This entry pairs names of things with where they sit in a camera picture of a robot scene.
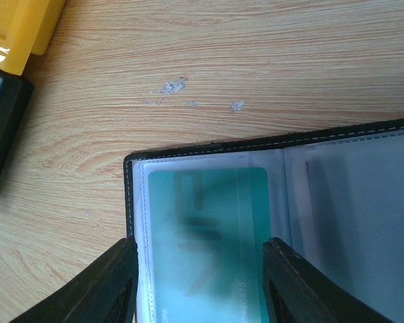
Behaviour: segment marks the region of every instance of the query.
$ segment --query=card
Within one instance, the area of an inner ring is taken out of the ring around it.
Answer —
[[[262,245],[271,236],[264,168],[148,177],[156,322],[269,321]]]

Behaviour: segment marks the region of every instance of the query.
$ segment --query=green card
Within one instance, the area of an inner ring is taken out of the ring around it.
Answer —
[[[157,322],[268,322],[266,170],[154,172],[148,190]]]

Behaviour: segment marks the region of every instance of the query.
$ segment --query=black wallet edge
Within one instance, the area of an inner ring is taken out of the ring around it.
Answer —
[[[254,151],[266,149],[282,149],[309,143],[320,143],[337,139],[346,139],[364,135],[375,135],[391,131],[404,130],[404,118],[388,121],[378,121],[366,124],[357,124],[346,127],[335,127],[324,130],[308,131],[302,133],[289,133],[272,137],[262,137],[239,141],[226,141],[210,143],[208,145],[193,145],[188,147],[157,149],[131,153],[124,159],[124,181],[126,200],[126,227],[127,237],[134,236],[133,227],[133,171],[132,162],[160,159],[169,157],[182,157],[190,155],[209,155],[213,153],[229,153],[236,151]]]

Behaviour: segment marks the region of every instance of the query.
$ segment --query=yellow object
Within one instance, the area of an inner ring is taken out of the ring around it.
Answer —
[[[0,0],[0,69],[21,75],[30,53],[42,55],[65,0]]]

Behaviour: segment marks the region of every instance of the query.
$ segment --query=wooden table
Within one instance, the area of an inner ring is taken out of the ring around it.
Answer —
[[[125,236],[126,154],[404,117],[404,0],[70,0],[26,76],[0,181],[0,322]]]

